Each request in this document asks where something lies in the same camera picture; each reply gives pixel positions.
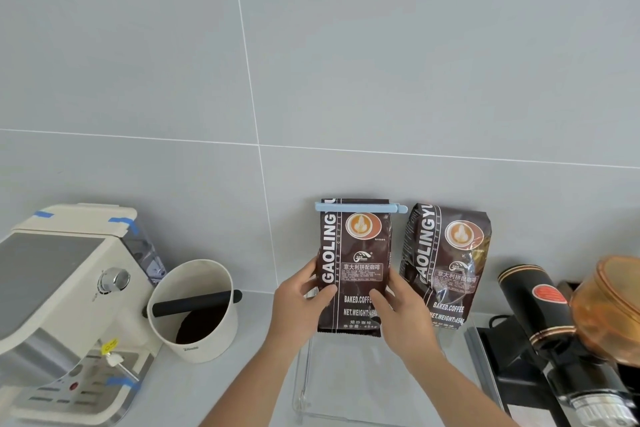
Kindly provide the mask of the person's left hand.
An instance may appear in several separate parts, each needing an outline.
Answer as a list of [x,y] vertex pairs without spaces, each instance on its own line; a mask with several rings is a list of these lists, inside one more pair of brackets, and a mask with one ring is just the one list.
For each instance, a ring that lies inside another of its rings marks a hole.
[[265,344],[278,353],[293,357],[317,331],[320,315],[307,315],[303,298],[321,281],[316,277],[317,257],[313,257],[276,289]]

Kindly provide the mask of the person's right hand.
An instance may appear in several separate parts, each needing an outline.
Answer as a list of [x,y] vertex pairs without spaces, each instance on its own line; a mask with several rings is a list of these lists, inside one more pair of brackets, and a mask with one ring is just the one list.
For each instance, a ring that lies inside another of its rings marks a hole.
[[389,270],[387,289],[397,298],[397,319],[390,326],[381,326],[389,348],[408,369],[426,368],[445,361],[430,311],[420,295],[395,269]]

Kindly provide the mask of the dark brown clipped coffee bag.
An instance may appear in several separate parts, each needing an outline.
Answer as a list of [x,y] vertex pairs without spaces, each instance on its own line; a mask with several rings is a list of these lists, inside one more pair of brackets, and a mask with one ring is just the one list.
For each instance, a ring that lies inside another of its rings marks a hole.
[[337,292],[323,309],[317,332],[381,337],[371,291],[388,286],[392,244],[389,212],[320,211],[321,244],[315,275],[319,291]]

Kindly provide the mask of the person's left forearm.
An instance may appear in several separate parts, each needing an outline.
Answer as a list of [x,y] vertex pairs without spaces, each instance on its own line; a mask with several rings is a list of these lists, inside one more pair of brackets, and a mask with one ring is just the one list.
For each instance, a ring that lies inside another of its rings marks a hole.
[[285,377],[304,344],[268,336],[198,427],[269,427]]

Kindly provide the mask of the person's right forearm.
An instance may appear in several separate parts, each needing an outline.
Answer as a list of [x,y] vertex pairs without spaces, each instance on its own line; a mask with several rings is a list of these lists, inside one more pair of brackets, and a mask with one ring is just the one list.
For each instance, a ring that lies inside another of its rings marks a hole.
[[478,386],[435,350],[403,356],[444,427],[520,427]]

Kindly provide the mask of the dark brown sealed coffee bag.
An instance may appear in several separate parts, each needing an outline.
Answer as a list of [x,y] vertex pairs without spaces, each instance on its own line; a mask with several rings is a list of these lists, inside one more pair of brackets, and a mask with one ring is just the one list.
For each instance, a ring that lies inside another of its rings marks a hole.
[[399,274],[422,298],[434,326],[458,330],[466,322],[491,237],[485,212],[430,203],[413,206]]

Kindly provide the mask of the clear acrylic stand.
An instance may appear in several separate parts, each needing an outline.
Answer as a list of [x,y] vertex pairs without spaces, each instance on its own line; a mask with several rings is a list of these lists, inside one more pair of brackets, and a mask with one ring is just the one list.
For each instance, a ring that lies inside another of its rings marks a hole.
[[300,350],[292,408],[299,427],[444,427],[381,337],[316,333]]

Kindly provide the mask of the light blue sealing clip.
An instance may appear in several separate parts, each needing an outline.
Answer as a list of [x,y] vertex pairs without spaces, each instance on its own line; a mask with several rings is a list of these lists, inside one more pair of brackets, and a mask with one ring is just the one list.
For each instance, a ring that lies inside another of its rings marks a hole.
[[316,202],[315,210],[325,213],[406,214],[408,207],[399,203],[323,203]]

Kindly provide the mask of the white knock box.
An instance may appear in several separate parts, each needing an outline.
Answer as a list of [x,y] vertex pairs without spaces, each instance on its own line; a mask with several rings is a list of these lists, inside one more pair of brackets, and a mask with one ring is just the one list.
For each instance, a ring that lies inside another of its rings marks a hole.
[[227,268],[194,260],[170,271],[151,294],[143,315],[160,341],[181,359],[199,364],[224,353],[239,324],[236,289]]

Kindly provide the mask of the black metal tray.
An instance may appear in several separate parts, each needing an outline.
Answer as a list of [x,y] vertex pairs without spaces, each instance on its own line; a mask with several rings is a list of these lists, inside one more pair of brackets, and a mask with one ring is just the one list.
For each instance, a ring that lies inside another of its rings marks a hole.
[[532,353],[525,348],[514,357],[500,333],[492,332],[505,320],[477,314],[466,322],[464,337],[481,389],[520,427],[574,427]]

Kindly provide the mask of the black coffee grinder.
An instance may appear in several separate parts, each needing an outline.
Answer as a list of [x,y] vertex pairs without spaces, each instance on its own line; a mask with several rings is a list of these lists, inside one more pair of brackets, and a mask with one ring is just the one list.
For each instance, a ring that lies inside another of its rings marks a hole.
[[513,315],[493,328],[513,356],[527,348],[561,406],[584,427],[640,427],[640,368],[588,350],[573,322],[569,296],[540,266],[520,264],[498,277]]

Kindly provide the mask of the clear water tank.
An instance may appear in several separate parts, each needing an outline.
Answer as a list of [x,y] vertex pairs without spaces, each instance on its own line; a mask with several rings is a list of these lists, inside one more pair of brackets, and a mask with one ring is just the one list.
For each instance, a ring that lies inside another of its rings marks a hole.
[[121,238],[133,259],[147,275],[150,283],[155,287],[166,276],[166,268],[156,252],[156,248],[141,225],[136,220],[121,218],[121,223],[127,225],[127,232]]

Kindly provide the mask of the silver steam wand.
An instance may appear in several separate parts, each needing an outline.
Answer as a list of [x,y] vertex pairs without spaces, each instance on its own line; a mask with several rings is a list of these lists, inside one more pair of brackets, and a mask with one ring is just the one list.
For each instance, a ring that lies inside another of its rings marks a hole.
[[120,353],[109,351],[105,353],[105,359],[109,367],[115,368],[123,373],[133,384],[139,383],[140,378],[132,370],[124,366],[124,358]]

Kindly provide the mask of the amber grinder hopper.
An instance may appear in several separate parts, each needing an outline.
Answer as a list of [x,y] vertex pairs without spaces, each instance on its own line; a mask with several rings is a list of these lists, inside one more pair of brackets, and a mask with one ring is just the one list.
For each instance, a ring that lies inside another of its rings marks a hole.
[[640,258],[609,255],[573,293],[577,334],[596,355],[640,368]]

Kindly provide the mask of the cream espresso machine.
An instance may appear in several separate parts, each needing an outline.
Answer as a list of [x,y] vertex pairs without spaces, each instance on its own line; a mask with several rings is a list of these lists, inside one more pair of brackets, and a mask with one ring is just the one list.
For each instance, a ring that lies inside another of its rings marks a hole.
[[[114,204],[56,204],[0,240],[0,423],[114,427],[161,341],[143,315],[154,286],[121,238]],[[100,341],[140,378],[109,367]]]

